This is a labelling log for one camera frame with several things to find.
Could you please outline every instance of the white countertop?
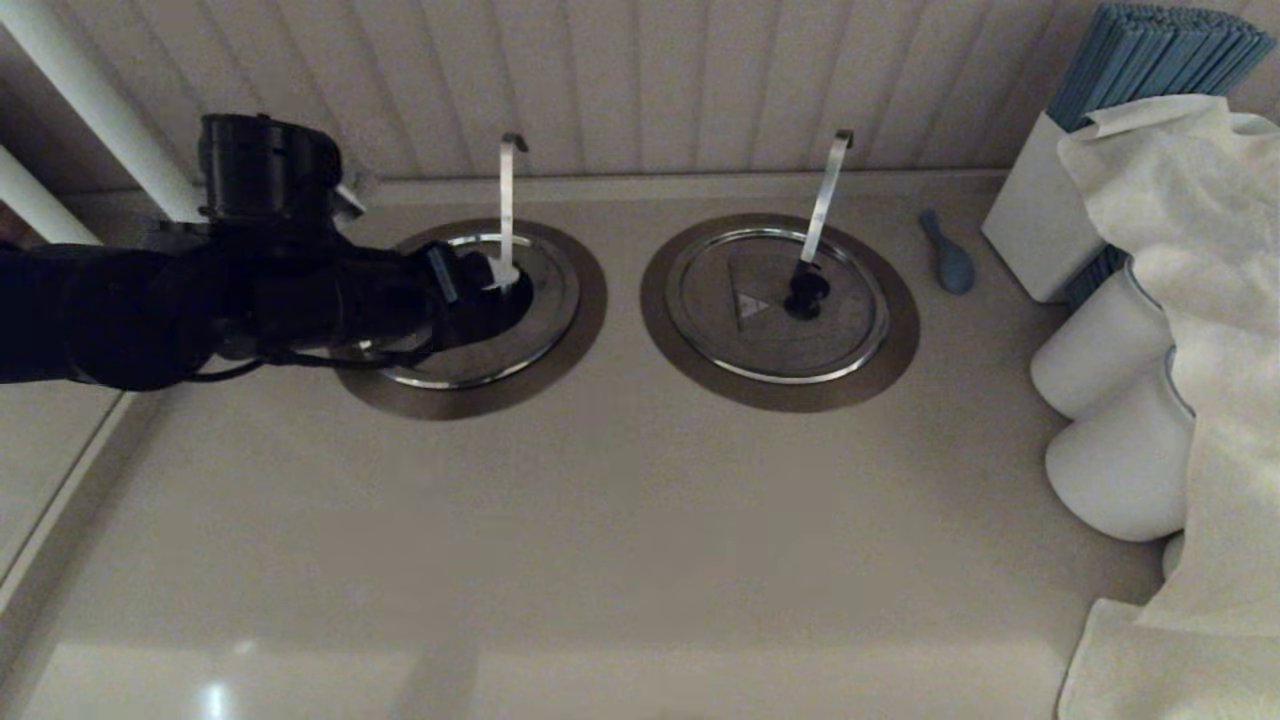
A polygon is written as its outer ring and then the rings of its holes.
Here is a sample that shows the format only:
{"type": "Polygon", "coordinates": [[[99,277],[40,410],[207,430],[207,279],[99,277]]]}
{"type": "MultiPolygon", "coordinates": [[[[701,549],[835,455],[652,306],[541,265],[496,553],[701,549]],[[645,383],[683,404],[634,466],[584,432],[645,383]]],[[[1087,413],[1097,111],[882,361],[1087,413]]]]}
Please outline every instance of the white countertop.
{"type": "Polygon", "coordinates": [[[119,396],[70,382],[0,386],[0,578],[119,396]]]}
{"type": "MultiPolygon", "coordinates": [[[[325,370],[175,391],[0,715],[1051,717],[1089,603],[1144,602],[1157,553],[1048,486],[1065,420],[1028,363],[1062,313],[978,233],[993,193],[895,192],[829,219],[920,313],[910,369],[854,407],[735,405],[641,322],[669,237],[806,215],[803,197],[517,205],[596,254],[609,306],[572,372],[493,415],[392,416],[325,370]],[[974,255],[966,296],[933,281],[925,205],[974,255]]],[[[389,246],[493,210],[380,208],[349,234],[389,246]]]]}

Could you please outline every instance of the black knob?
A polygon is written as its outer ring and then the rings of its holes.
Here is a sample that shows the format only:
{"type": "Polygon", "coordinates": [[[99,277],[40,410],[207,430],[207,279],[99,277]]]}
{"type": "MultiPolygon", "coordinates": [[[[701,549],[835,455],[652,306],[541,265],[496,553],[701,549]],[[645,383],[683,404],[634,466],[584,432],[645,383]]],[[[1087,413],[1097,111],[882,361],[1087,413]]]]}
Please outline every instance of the black knob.
{"type": "Polygon", "coordinates": [[[797,320],[812,320],[822,313],[819,301],[831,295],[831,284],[818,273],[800,272],[791,277],[791,295],[783,307],[797,320]]]}

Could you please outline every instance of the white towel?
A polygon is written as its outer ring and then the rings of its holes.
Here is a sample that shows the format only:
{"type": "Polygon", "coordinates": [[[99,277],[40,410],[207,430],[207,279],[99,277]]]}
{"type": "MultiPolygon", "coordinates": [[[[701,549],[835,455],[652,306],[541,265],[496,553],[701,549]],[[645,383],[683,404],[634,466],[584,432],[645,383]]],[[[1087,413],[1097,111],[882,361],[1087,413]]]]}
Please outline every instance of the white towel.
{"type": "Polygon", "coordinates": [[[1100,600],[1057,703],[1061,720],[1275,720],[1280,638],[1143,628],[1142,609],[1100,600]]]}
{"type": "Polygon", "coordinates": [[[1187,546],[1139,621],[1280,637],[1280,128],[1199,95],[1091,117],[1059,155],[1164,305],[1197,413],[1187,546]]]}

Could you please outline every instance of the white pipe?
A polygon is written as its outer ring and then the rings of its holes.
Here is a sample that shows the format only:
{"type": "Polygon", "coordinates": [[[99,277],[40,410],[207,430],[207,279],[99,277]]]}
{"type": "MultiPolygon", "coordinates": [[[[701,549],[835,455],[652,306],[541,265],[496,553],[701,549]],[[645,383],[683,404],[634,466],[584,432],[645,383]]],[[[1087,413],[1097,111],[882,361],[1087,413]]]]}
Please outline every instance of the white pipe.
{"type": "Polygon", "coordinates": [[[0,202],[49,242],[102,245],[0,145],[0,202]]]}
{"type": "Polygon", "coordinates": [[[170,220],[202,222],[191,178],[44,0],[0,0],[0,22],[170,220]]]}

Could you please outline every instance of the brown ring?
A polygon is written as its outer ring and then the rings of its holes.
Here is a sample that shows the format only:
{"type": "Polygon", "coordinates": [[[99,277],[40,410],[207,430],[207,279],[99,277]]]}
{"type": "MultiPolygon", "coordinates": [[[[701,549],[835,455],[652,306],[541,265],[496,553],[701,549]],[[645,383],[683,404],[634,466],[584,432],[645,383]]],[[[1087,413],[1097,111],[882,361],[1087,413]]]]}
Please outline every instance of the brown ring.
{"type": "Polygon", "coordinates": [[[920,342],[920,315],[906,282],[897,270],[854,237],[827,225],[823,242],[838,245],[858,258],[879,281],[888,301],[890,331],[872,359],[842,378],[809,386],[782,386],[753,380],[704,357],[680,331],[667,313],[666,284],[676,256],[686,247],[708,237],[749,227],[776,227],[804,233],[809,220],[791,215],[730,215],[699,223],[671,238],[649,261],[640,283],[640,311],[658,350],[680,372],[704,388],[742,405],[781,413],[822,413],[856,405],[888,389],[906,372],[920,342]]]}
{"type": "MultiPolygon", "coordinates": [[[[494,413],[529,400],[563,377],[577,364],[600,334],[608,306],[604,270],[591,252],[568,234],[539,223],[516,220],[516,234],[549,240],[568,255],[581,288],[577,313],[568,331],[547,355],[532,365],[492,382],[466,389],[425,389],[398,383],[381,373],[338,370],[338,378],[352,395],[366,404],[419,420],[457,420],[494,413]]],[[[447,241],[476,233],[499,232],[497,219],[465,220],[431,228],[412,241],[447,241]]]]}

